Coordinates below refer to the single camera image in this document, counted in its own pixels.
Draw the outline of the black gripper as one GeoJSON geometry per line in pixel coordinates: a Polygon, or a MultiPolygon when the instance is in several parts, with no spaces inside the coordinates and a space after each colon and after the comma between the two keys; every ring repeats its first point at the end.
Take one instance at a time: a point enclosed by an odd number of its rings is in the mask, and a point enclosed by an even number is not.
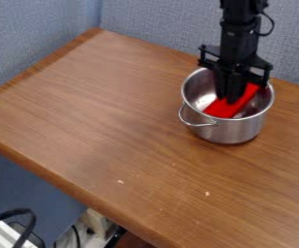
{"type": "Polygon", "coordinates": [[[221,44],[199,46],[198,65],[214,72],[218,98],[227,97],[234,104],[245,94],[247,82],[262,87],[269,83],[274,65],[258,55],[259,39],[269,33],[261,32],[261,19],[242,24],[222,21],[221,25],[221,44]]]}

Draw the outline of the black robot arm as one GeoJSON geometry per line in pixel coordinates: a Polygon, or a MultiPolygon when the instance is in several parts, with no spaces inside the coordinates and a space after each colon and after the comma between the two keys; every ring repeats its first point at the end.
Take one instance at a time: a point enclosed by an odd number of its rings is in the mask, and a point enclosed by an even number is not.
{"type": "Polygon", "coordinates": [[[259,40],[275,27],[262,32],[262,16],[275,21],[265,10],[269,0],[221,0],[221,44],[201,45],[198,65],[213,71],[219,99],[234,104],[245,95],[249,82],[266,87],[274,65],[258,55],[259,40]]]}

